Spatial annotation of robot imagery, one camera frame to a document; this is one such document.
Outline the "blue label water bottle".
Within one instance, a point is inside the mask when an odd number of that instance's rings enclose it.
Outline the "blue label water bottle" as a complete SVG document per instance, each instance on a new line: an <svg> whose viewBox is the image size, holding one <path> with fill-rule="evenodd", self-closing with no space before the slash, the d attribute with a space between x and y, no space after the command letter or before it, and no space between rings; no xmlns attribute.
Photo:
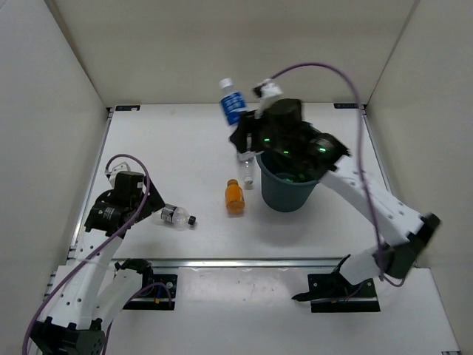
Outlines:
<svg viewBox="0 0 473 355"><path fill-rule="evenodd" d="M240 91L235 89L231 78L224 78L219 82L222 97L220 106L229 126L239 123L240 115L248 111L247 104Z"/></svg>

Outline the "clear bottle green label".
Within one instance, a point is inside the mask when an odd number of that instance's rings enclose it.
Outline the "clear bottle green label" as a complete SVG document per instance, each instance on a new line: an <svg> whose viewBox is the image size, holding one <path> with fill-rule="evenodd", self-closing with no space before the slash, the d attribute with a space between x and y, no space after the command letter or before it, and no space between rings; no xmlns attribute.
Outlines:
<svg viewBox="0 0 473 355"><path fill-rule="evenodd" d="M245 158L238 160L239 180L246 190L251 190L254 185L254 158Z"/></svg>

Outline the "orange juice bottle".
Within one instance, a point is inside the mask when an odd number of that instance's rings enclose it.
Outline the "orange juice bottle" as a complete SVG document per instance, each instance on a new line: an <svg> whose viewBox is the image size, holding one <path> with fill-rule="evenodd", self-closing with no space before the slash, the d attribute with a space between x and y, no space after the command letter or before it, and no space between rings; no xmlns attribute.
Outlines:
<svg viewBox="0 0 473 355"><path fill-rule="evenodd" d="M235 179L227 182L225 190L225 206L229 214L241 214L245 208L243 190Z"/></svg>

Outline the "clear bottle black label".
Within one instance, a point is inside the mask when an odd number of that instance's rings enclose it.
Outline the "clear bottle black label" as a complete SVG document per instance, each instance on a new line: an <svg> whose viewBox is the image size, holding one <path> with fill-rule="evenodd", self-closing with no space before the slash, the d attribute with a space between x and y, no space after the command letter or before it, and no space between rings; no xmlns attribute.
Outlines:
<svg viewBox="0 0 473 355"><path fill-rule="evenodd" d="M178 230L192 229L195 227L197 219L190 215L183 207L166 204L160 213L160 218Z"/></svg>

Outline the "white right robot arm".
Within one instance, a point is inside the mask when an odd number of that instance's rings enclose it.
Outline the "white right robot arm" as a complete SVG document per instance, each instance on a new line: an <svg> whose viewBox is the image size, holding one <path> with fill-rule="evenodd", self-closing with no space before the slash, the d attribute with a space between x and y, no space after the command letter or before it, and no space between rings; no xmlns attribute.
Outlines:
<svg viewBox="0 0 473 355"><path fill-rule="evenodd" d="M346 257L332 287L347 296L363 281L382 274L403 279L440 226L371 180L349 149L302 117L299 99L283 98L263 112L243 112L229 138L240 152L274 156L293 174L303 174L341 196L374 227L377 245Z"/></svg>

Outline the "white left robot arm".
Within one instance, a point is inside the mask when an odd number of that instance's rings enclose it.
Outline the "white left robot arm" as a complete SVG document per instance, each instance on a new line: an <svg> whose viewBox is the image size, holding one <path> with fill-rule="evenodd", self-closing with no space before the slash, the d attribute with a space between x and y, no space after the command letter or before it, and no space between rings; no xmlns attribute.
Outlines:
<svg viewBox="0 0 473 355"><path fill-rule="evenodd" d="M126 232L164 206L139 172L109 173L112 189L100 194L86 218L72 269L51 291L27 336L43 354L99 354L106 330L130 299L154 290L150 262L113 263Z"/></svg>

